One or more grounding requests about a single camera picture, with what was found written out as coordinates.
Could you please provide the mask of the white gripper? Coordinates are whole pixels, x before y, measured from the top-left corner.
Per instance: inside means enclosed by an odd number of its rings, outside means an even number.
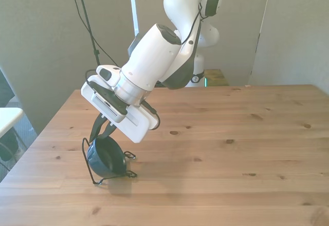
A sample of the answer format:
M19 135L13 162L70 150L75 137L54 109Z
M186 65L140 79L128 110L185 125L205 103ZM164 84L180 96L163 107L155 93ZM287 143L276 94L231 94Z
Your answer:
M94 121L89 141L99 135L103 118L110 122L99 139L110 136L116 127L132 142L140 143L158 120L141 103L152 92L156 77L146 69L100 65L81 88L81 95L101 114Z

